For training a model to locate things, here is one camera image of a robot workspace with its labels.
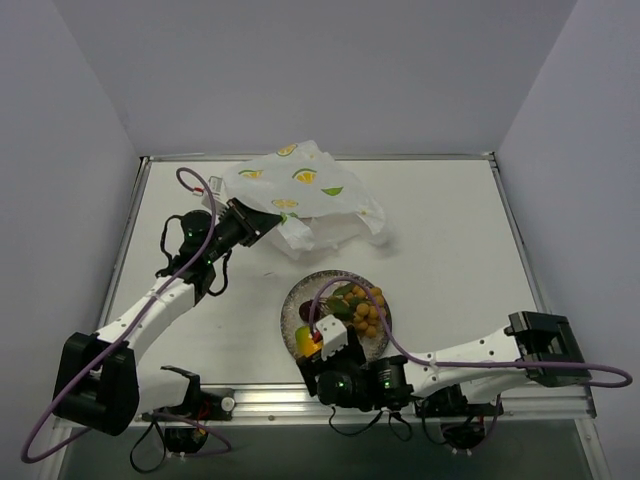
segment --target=white tabletop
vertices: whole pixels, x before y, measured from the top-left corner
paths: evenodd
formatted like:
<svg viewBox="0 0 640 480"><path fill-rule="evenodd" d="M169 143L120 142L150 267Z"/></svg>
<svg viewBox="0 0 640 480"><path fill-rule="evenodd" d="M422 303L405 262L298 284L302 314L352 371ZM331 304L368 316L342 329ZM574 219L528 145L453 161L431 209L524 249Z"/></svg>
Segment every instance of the white tabletop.
<svg viewBox="0 0 640 480"><path fill-rule="evenodd" d="M175 180L188 166L220 176L233 162L153 163L109 320L140 298L166 265L159 250L165 219L201 208ZM393 241L356 240L338 251L293 261L261 241L236 247L230 285L178 319L140 361L140 370L175 365L203 383L298 383L302 379L280 336L289 290L318 270L358 273L385 291L398 341L414 352L442 349L485 335L507 316L535 310L533 297L486 160L346 161L385 209ZM168 236L170 251L181 240ZM216 279L214 288L221 278ZM393 354L389 347L388 354Z"/></svg>

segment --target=round plate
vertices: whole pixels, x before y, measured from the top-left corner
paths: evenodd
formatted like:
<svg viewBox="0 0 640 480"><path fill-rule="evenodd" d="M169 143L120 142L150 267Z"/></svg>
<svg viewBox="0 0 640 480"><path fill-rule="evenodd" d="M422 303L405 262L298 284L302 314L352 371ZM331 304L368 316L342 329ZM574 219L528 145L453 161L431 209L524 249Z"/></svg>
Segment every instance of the round plate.
<svg viewBox="0 0 640 480"><path fill-rule="evenodd" d="M282 334L282 339L284 340L284 344L289 350L289 353L293 358L297 358L300 356L298 353L298 348L296 346L296 330L300 327L304 327L306 323L300 318L300 305L302 305L307 300L312 300L315 297L318 290L320 290L329 280L332 280L336 277L349 277L357 280L367 287L374 287L373 283L371 283L366 278L361 277L360 275L356 275L352 272L346 272L344 270L323 270L320 272L312 273L311 275L300 280L295 287L291 289L287 298L282 305L282 313L280 315L280 333ZM334 290L339 287L346 285L348 282L338 282L334 285L331 285L327 290L322 294L323 297L329 297ZM389 328L392 328L391 325L391 309L389 305L385 305L387 309L387 323L389 324ZM365 357L368 362L377 360L382 356L384 349L387 348L387 344L389 343L389 337L387 333L384 331L384 328L380 326L378 335L374 338L362 337L360 338L360 343L362 344L362 348L364 350Z"/></svg>

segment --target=gray wall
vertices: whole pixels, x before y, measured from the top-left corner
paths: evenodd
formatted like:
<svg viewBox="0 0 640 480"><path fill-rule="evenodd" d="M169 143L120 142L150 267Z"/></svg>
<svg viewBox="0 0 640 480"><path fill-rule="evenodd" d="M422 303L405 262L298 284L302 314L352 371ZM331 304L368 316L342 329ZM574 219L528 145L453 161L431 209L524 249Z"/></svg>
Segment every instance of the gray wall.
<svg viewBox="0 0 640 480"><path fill-rule="evenodd" d="M595 393L614 478L640 469L640 2L580 0L499 150L553 309L589 360L636 383Z"/></svg>
<svg viewBox="0 0 640 480"><path fill-rule="evenodd" d="M0 2L0 65L0 478L20 480L62 345L97 321L138 162L51 2Z"/></svg>
<svg viewBox="0 0 640 480"><path fill-rule="evenodd" d="M140 154L495 150L575 0L55 0Z"/></svg>

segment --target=plastic bag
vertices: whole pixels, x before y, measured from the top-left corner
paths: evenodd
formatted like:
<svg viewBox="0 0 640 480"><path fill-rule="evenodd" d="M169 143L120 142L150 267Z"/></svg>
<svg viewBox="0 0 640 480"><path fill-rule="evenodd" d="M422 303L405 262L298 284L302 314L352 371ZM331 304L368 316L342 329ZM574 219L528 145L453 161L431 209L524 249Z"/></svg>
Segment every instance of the plastic bag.
<svg viewBox="0 0 640 480"><path fill-rule="evenodd" d="M231 167L222 179L228 197L282 217L267 238L292 258L337 248L357 235L377 245L387 239L382 207L355 174L313 141Z"/></svg>

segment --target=green leaf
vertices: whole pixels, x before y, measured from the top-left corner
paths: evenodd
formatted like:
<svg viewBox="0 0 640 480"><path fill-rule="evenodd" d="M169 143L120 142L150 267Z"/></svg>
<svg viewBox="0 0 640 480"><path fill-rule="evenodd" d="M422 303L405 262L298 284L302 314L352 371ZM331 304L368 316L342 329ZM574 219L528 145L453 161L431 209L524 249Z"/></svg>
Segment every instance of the green leaf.
<svg viewBox="0 0 640 480"><path fill-rule="evenodd" d="M343 188L344 187L323 188L322 191L330 197L335 197L336 195L340 195Z"/></svg>
<svg viewBox="0 0 640 480"><path fill-rule="evenodd" d="M328 298L327 307L331 310L331 313L339 315L351 315L351 309L345 305L339 298Z"/></svg>
<svg viewBox="0 0 640 480"><path fill-rule="evenodd" d="M348 300L349 302L349 306L351 307L351 309L355 312L356 311L356 307L358 305L360 305L362 303L362 299L356 297L354 295L354 297L351 300Z"/></svg>
<svg viewBox="0 0 640 480"><path fill-rule="evenodd" d="M334 313L334 317L343 322L353 322L353 313Z"/></svg>
<svg viewBox="0 0 640 480"><path fill-rule="evenodd" d="M351 290L353 290L354 285L355 284L353 284L353 283L347 283L344 287L336 288L333 291L333 295L335 295L336 297L340 297L340 296L346 295Z"/></svg>

